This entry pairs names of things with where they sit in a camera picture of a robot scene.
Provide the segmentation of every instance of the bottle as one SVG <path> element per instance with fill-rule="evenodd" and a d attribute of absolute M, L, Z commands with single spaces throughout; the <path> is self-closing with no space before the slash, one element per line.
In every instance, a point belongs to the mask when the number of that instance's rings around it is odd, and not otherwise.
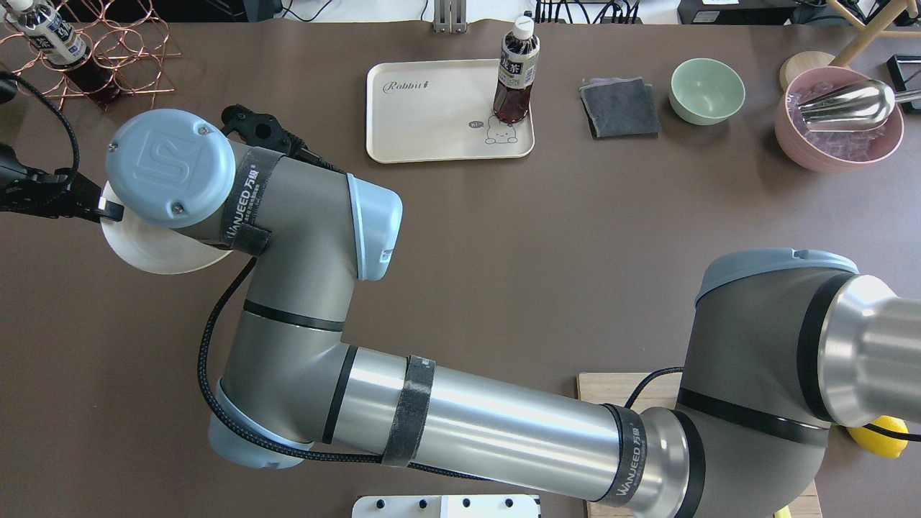
<path fill-rule="evenodd" d="M 518 17 L 515 28 L 502 40 L 499 81 L 493 100 L 493 113 L 503 123 L 513 124 L 528 115 L 530 88 L 540 50 L 541 43 L 534 36 L 534 20 Z"/>
<path fill-rule="evenodd" d="M 46 0 L 6 0 L 6 4 L 6 20 L 29 37 L 51 67 L 60 70 L 84 95 L 104 106 L 122 94 L 114 73 L 96 63 L 83 36 Z"/>

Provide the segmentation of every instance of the ice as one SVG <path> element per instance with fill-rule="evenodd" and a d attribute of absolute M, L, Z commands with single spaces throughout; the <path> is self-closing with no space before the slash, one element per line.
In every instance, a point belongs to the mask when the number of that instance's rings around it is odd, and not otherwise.
<path fill-rule="evenodd" d="M 787 95 L 787 112 L 790 120 L 806 141 L 838 159 L 854 162 L 871 160 L 870 149 L 873 141 L 886 135 L 886 125 L 868 131 L 809 131 L 799 112 L 799 104 L 811 100 L 835 89 L 831 83 L 822 82 L 805 91 L 791 92 Z"/>

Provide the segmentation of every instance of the wooden round base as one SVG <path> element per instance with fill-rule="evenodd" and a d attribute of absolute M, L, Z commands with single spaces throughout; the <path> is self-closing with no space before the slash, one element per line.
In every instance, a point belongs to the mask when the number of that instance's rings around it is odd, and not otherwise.
<path fill-rule="evenodd" d="M 828 66 L 833 59 L 833 55 L 819 51 L 806 51 L 790 57 L 780 66 L 780 89 L 787 91 L 787 86 L 796 76 L 813 68 Z"/>

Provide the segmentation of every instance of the white bottle cap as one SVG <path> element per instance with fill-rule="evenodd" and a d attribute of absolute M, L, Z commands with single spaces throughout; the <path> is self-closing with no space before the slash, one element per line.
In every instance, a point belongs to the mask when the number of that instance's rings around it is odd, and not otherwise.
<path fill-rule="evenodd" d="M 529 17 L 518 17 L 515 20 L 515 28 L 512 29 L 512 35 L 519 40 L 530 40 L 534 35 L 534 20 Z"/>
<path fill-rule="evenodd" d="M 10 9 L 13 9 L 18 13 L 21 13 L 35 5 L 33 0 L 6 0 L 6 2 L 9 4 Z"/>

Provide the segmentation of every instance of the bowl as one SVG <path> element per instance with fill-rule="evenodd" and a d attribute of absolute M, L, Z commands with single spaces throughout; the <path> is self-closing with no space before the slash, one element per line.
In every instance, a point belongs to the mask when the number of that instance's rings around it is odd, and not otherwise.
<path fill-rule="evenodd" d="M 691 124 L 717 124 L 742 107 L 745 85 L 729 65 L 698 57 L 678 65 L 671 74 L 669 101 L 675 113 Z"/>
<path fill-rule="evenodd" d="M 777 104 L 774 121 L 777 143 L 784 153 L 800 166 L 817 172 L 854 171 L 890 156 L 904 135 L 904 119 L 899 109 L 893 110 L 880 128 L 867 132 L 809 132 L 802 116 L 795 110 L 791 114 L 795 104 L 866 78 L 840 66 L 813 68 L 796 76 Z M 845 150 L 857 144 L 858 153 Z"/>

